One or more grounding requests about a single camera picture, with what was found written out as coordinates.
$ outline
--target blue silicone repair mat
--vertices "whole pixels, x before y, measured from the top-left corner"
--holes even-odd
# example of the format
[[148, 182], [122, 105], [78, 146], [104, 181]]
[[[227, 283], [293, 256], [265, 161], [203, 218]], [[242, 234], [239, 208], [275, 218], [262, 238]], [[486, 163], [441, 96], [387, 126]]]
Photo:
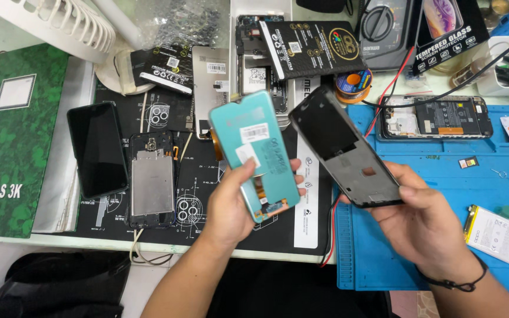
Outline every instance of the blue silicone repair mat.
[[[509, 106], [488, 106], [494, 135], [471, 141], [368, 141], [383, 160], [406, 163], [441, 191], [464, 224], [471, 204], [491, 211], [509, 206], [509, 137], [500, 117], [509, 116]], [[372, 120], [371, 107], [347, 108], [361, 131]], [[459, 160], [476, 156], [479, 166], [461, 169]], [[501, 178], [496, 171], [504, 171]], [[414, 265], [390, 247], [377, 222], [364, 210], [339, 203], [336, 210], [337, 283], [341, 289], [423, 290]], [[474, 251], [509, 290], [509, 264], [478, 250]]]

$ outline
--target white table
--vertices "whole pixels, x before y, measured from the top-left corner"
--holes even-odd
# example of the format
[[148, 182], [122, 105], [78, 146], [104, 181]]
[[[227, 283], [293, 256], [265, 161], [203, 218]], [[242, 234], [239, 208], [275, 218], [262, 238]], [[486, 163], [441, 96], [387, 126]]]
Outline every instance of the white table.
[[[347, 15], [346, 11], [341, 14], [319, 14], [309, 11], [295, 5], [293, 0], [293, 16], [296, 20], [352, 20]], [[11, 23], [0, 18], [0, 51], [1, 50], [14, 50], [22, 47], [42, 43], [38, 38], [22, 31]], [[368, 101], [376, 101], [386, 86], [392, 81], [396, 72], [386, 72], [374, 74], [373, 87], [367, 98]], [[428, 83], [431, 86], [434, 94], [441, 94], [450, 89], [447, 81], [447, 76], [437, 76], [434, 73], [428, 72]], [[395, 94], [406, 94], [415, 91], [404, 85], [404, 80], [400, 79], [396, 86]], [[458, 91], [455, 95], [479, 95], [476, 86], [473, 85], [464, 90]], [[509, 105], [509, 97], [484, 97], [486, 103], [489, 105]], [[32, 234], [29, 239], [17, 238], [3, 238], [0, 237], [1, 243], [18, 243], [30, 244], [38, 246], [58, 246], [58, 247], [74, 247], [82, 249], [118, 249], [129, 250], [131, 242], [127, 241], [114, 241], [105, 239], [90, 239], [90, 238], [77, 238], [69, 236], [54, 236]], [[188, 246], [169, 245], [169, 244], [156, 244], [156, 243], [139, 243], [139, 249], [144, 252], [164, 252], [182, 254]], [[259, 251], [246, 251], [235, 250], [232, 254], [234, 257], [245, 257], [253, 259], [271, 259], [271, 260], [290, 260], [290, 261], [306, 261], [318, 263], [321, 256], [301, 255], [301, 254], [286, 254], [286, 253], [273, 253], [273, 252], [259, 252]], [[335, 254], [331, 257], [329, 263], [336, 263]]]

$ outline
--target human hand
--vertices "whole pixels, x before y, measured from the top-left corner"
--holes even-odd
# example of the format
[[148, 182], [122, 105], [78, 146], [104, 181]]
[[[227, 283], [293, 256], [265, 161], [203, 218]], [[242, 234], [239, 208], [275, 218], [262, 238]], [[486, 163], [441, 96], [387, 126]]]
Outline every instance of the human hand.
[[[300, 159], [290, 160], [292, 170], [300, 168]], [[255, 162], [249, 159], [244, 165], [231, 170], [227, 167], [223, 180], [209, 196], [208, 215], [202, 235], [211, 244], [224, 249], [234, 249], [237, 243], [244, 240], [255, 225], [251, 214], [245, 205], [241, 194], [241, 184], [252, 177], [255, 172]], [[300, 184], [304, 177], [294, 176], [296, 184]], [[300, 196], [305, 195], [305, 189], [298, 189]]]
[[[441, 192], [431, 189], [408, 165], [384, 162], [400, 183], [405, 204], [367, 209], [392, 248], [434, 279], [470, 282], [482, 273], [467, 248], [463, 227]], [[350, 203], [342, 195], [341, 201]]]

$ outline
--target teal lcd back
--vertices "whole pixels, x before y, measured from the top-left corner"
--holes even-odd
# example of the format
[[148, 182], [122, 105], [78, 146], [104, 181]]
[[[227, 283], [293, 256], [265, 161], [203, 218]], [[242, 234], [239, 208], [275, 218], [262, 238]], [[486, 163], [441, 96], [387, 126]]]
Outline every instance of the teal lcd back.
[[240, 104], [229, 103], [209, 113], [219, 143], [231, 169], [254, 157], [261, 176], [267, 203], [259, 200], [253, 178], [242, 185], [243, 196], [253, 220], [260, 223], [272, 209], [286, 199], [287, 206], [300, 201], [298, 188], [276, 120], [274, 106], [267, 91], [260, 90], [242, 98]]

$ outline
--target gold logo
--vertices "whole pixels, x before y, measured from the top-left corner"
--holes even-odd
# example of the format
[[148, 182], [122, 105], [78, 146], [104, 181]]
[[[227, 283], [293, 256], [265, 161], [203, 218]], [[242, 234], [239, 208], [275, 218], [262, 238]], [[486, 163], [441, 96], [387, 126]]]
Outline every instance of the gold logo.
[[329, 43], [335, 54], [351, 61], [358, 56], [358, 43], [355, 37], [345, 29], [335, 28], [329, 32]]

